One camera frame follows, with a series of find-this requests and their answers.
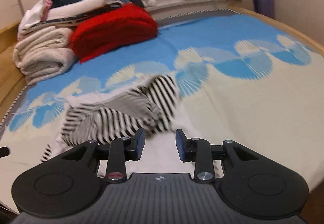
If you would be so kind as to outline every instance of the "purple bag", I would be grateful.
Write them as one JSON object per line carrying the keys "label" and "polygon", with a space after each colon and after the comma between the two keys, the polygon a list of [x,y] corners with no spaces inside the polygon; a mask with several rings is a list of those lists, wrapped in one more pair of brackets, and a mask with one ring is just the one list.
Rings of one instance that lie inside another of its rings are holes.
{"label": "purple bag", "polygon": [[253,0],[254,11],[274,19],[274,0]]}

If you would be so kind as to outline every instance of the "metal screw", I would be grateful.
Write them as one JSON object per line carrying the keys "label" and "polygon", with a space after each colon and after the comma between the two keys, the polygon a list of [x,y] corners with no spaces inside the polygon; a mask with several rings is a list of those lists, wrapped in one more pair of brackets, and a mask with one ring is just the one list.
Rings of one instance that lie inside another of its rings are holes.
{"label": "metal screw", "polygon": [[209,172],[201,172],[197,174],[197,177],[200,180],[211,180],[213,178],[213,175]]}
{"label": "metal screw", "polygon": [[120,172],[111,172],[107,175],[110,180],[120,180],[124,177],[123,173]]}

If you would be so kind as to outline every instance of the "black and white striped cloth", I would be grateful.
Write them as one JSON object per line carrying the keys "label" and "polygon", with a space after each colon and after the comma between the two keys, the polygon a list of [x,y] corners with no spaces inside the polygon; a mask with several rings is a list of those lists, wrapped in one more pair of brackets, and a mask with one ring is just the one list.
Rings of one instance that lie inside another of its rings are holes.
{"label": "black and white striped cloth", "polygon": [[51,146],[47,144],[43,156],[41,158],[41,162],[47,161],[51,157],[51,153]]}
{"label": "black and white striped cloth", "polygon": [[140,127],[149,133],[171,131],[178,98],[173,79],[159,75],[110,100],[70,107],[61,137],[67,145],[76,146],[90,139],[109,144],[116,138],[134,136]]}

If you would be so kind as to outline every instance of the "pink cloth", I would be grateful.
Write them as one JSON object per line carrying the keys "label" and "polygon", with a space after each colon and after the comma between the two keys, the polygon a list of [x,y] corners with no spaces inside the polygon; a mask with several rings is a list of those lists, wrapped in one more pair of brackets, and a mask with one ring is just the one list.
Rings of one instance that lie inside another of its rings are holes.
{"label": "pink cloth", "polygon": [[45,21],[47,19],[48,16],[48,11],[51,9],[52,5],[53,5],[53,1],[52,0],[45,0],[46,1],[46,5],[43,11],[43,17],[40,19],[41,21]]}

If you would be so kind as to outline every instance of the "bed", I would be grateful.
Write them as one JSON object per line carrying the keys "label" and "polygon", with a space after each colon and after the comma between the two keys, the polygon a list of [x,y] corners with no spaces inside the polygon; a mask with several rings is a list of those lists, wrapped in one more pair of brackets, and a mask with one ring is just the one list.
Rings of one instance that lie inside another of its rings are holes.
{"label": "bed", "polygon": [[[64,118],[66,96],[109,93],[154,74],[175,78],[189,122],[203,138],[212,144],[237,141],[298,172],[313,190],[324,177],[324,48],[281,23],[254,16],[231,8],[157,19],[157,38],[25,87],[0,127],[0,144],[11,150],[0,159],[5,172],[0,200],[17,210],[11,185],[41,162]],[[148,152],[148,159],[150,153],[160,163],[163,148],[170,151],[174,139],[147,142],[143,156]],[[175,145],[170,152],[177,154]],[[168,163],[161,162],[164,172],[193,170],[180,161]],[[143,165],[144,171],[152,169],[152,163]],[[140,163],[128,169],[142,170]]]}

